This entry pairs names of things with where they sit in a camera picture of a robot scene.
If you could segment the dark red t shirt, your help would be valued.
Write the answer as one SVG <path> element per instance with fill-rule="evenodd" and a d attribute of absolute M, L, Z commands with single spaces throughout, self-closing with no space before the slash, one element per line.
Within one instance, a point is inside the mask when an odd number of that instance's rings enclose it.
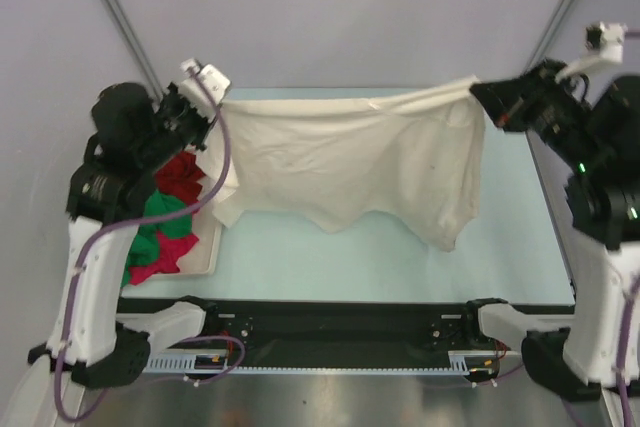
<path fill-rule="evenodd" d="M 204 177 L 204 172 L 196 164 L 196 155 L 181 152 L 155 174 L 155 182 L 160 193 L 192 205 L 199 200 Z"/>

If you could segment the cream white t shirt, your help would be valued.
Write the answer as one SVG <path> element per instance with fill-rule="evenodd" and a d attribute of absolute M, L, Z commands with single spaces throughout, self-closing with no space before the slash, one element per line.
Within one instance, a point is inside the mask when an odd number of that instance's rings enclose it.
<path fill-rule="evenodd" d="M 198 167 L 215 217 L 294 212 L 327 232 L 398 217 L 442 251 L 479 212 L 485 119 L 471 78 L 374 98 L 229 100 Z"/>

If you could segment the green t shirt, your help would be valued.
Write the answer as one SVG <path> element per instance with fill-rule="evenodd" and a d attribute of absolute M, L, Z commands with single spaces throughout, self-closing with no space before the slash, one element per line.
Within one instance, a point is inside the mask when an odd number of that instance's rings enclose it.
<path fill-rule="evenodd" d="M 192 217 L 190 215 L 186 215 L 167 222 L 141 225 L 138 227 L 137 234 L 150 235 L 160 231 L 169 238 L 177 239 L 187 236 L 191 233 L 191 230 Z"/>

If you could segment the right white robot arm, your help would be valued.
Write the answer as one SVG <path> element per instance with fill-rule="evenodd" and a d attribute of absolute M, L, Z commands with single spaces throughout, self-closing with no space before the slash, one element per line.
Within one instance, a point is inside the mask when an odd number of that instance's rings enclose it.
<path fill-rule="evenodd" d="M 568 325 L 481 299 L 461 335 L 473 348 L 497 340 L 517 351 L 529 377 L 568 402 L 639 391 L 639 79 L 621 75 L 588 103 L 574 95 L 585 75 L 545 61 L 470 89 L 497 128 L 535 133 L 570 168 L 566 201 L 587 259 Z"/>

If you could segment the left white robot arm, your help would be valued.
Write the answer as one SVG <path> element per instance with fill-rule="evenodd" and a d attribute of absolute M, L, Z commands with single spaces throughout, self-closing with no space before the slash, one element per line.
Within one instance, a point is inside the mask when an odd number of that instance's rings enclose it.
<path fill-rule="evenodd" d="M 207 347 L 221 334 L 208 305 L 183 297 L 125 325 L 116 319 L 125 263 L 155 173 L 189 146 L 201 147 L 211 123 L 170 84 L 160 102 L 125 82 L 103 90 L 91 109 L 95 133 L 73 173 L 69 265 L 58 320 L 49 340 L 30 350 L 51 371 L 68 373 L 88 389 L 133 383 L 149 358 L 187 339 Z"/>

